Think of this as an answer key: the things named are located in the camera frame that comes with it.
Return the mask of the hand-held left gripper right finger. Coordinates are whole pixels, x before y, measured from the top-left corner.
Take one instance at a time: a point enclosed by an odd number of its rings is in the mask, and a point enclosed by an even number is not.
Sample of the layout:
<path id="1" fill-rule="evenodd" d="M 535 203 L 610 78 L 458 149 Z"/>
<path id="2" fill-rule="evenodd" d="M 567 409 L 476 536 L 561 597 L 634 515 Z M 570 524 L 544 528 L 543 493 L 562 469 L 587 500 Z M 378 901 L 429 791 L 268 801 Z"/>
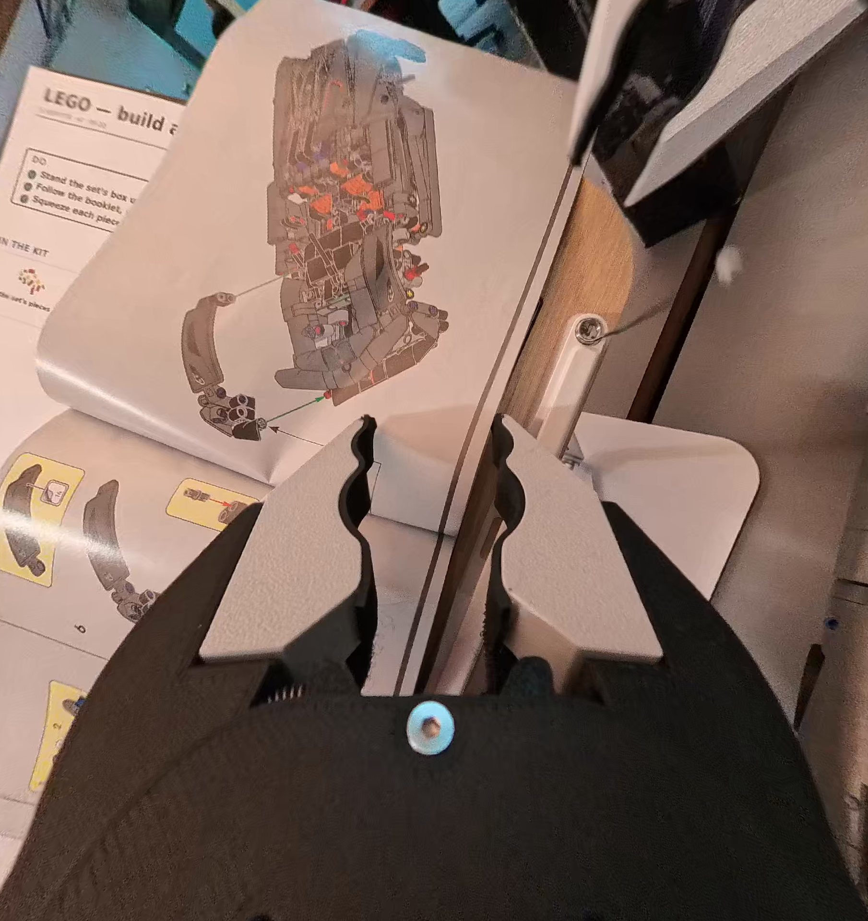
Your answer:
<path id="1" fill-rule="evenodd" d="M 588 661 L 658 664 L 663 649 L 596 491 L 508 415 L 491 427 L 495 510 L 487 688 L 502 660 L 540 658 L 564 692 Z"/>

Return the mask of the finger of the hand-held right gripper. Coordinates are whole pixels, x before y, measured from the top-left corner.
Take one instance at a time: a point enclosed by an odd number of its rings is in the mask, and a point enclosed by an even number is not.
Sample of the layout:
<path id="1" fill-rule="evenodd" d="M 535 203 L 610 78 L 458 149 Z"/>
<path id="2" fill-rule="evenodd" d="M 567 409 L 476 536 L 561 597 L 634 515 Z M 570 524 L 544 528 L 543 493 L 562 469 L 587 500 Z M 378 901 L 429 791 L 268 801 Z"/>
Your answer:
<path id="1" fill-rule="evenodd" d="M 646 247 L 737 204 L 785 88 L 868 2 L 642 2 L 600 170 Z"/>
<path id="2" fill-rule="evenodd" d="M 600 1 L 589 29 L 569 130 L 569 162 L 582 165 L 629 76 L 669 63 L 693 41 L 693 2 Z"/>

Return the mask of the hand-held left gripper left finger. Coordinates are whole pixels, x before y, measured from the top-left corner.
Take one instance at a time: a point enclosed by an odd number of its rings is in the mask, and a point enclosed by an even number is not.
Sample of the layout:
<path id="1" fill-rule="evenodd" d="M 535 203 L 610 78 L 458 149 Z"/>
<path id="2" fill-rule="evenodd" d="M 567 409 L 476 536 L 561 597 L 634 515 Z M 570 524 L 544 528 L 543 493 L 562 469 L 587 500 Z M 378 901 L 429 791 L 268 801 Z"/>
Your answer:
<path id="1" fill-rule="evenodd" d="M 374 418 L 361 416 L 262 502 L 203 659 L 370 659 Z"/>

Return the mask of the lego instruction booklet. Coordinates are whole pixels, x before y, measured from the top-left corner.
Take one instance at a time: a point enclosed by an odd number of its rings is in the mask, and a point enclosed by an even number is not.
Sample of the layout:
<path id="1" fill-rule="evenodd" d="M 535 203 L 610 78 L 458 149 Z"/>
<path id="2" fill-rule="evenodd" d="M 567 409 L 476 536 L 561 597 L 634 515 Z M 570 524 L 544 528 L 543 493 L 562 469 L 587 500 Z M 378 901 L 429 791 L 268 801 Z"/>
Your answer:
<path id="1" fill-rule="evenodd" d="M 369 515 L 456 533 L 578 187 L 575 95 L 356 10 L 259 2 L 50 312 L 39 384 L 189 458 L 166 512 L 210 542 L 363 415 Z"/>

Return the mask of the white and wooden book stand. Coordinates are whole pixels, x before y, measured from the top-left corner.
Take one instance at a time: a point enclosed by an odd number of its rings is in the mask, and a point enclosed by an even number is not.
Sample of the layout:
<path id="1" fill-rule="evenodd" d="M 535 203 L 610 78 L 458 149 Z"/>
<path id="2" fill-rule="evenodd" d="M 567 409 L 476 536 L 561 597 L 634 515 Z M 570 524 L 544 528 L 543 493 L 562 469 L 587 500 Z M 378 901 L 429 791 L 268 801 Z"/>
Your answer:
<path id="1" fill-rule="evenodd" d="M 540 305 L 497 411 L 514 418 L 601 500 L 619 505 L 706 597 L 713 594 L 760 474 L 739 444 L 584 412 L 625 332 L 645 256 L 606 191 L 582 178 Z M 458 695 L 484 685 L 490 555 L 502 523 L 493 506 L 490 444 L 456 533 L 372 515 L 379 625 L 363 693 Z"/>

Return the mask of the printed white instruction sheet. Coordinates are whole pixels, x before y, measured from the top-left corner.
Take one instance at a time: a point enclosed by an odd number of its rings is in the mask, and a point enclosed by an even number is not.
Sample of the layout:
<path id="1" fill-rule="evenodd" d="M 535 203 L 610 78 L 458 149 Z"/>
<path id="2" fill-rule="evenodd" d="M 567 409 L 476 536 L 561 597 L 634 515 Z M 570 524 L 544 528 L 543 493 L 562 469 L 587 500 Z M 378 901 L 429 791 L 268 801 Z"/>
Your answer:
<path id="1" fill-rule="evenodd" d="M 96 677 L 214 535 L 166 512 L 189 458 L 65 409 L 36 374 L 45 321 L 178 112 L 32 68 L 0 156 L 0 891 Z"/>

